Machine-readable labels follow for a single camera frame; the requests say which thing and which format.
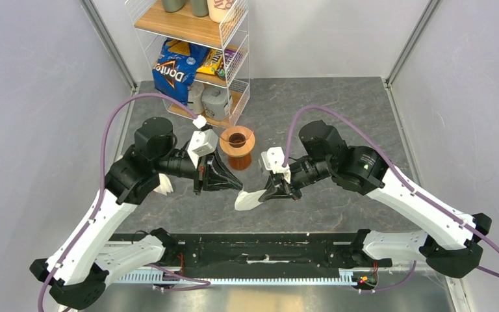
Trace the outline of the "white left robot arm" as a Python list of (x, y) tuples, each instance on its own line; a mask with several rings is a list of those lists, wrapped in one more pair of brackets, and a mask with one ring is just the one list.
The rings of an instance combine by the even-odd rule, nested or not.
[(191, 180), (196, 194), (242, 190), (242, 182), (218, 154), (218, 135), (203, 116), (194, 125), (192, 138), (182, 148), (177, 148), (173, 125), (166, 118), (149, 118), (136, 130), (134, 143), (105, 174), (93, 204), (66, 242), (51, 257), (33, 261), (30, 270), (43, 283), (43, 294), (64, 307), (82, 310), (118, 278), (151, 263), (174, 263), (177, 243), (163, 229), (133, 246), (101, 255), (119, 225), (150, 193), (172, 191), (171, 177)]

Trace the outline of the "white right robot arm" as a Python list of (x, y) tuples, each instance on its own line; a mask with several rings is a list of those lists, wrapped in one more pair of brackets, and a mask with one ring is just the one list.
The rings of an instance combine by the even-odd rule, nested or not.
[(479, 267), (480, 240), (492, 220), (466, 214), (428, 194), (368, 146), (349, 146), (322, 120), (298, 134), (306, 154), (285, 164), (280, 147), (261, 153), (270, 174), (259, 202), (301, 198), (304, 187), (330, 178), (337, 186), (376, 200), (418, 226), (418, 231), (382, 233), (360, 229), (349, 248), (350, 260), (365, 266), (373, 260), (422, 261), (437, 272), (462, 278)]

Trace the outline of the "amber glass carafe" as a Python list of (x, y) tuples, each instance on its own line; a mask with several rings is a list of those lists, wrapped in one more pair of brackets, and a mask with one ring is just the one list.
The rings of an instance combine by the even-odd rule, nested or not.
[(228, 163), (230, 167), (236, 171), (243, 171), (249, 168), (251, 162), (252, 162), (251, 154), (247, 154), (243, 157), (228, 156)]

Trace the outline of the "single white coffee filter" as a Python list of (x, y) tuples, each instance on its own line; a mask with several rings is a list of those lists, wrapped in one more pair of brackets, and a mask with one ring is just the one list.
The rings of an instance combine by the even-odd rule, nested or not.
[(262, 202), (260, 197), (266, 192), (266, 190), (258, 190), (255, 192), (246, 192), (241, 190), (235, 200), (235, 210), (236, 211), (249, 211), (258, 207)]

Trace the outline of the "wooden ring dripper stand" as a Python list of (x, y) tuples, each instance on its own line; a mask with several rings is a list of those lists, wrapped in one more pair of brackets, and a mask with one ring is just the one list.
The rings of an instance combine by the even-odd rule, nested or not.
[(248, 127), (236, 125), (225, 129), (220, 135), (220, 147), (229, 157), (241, 158), (255, 147), (255, 135)]

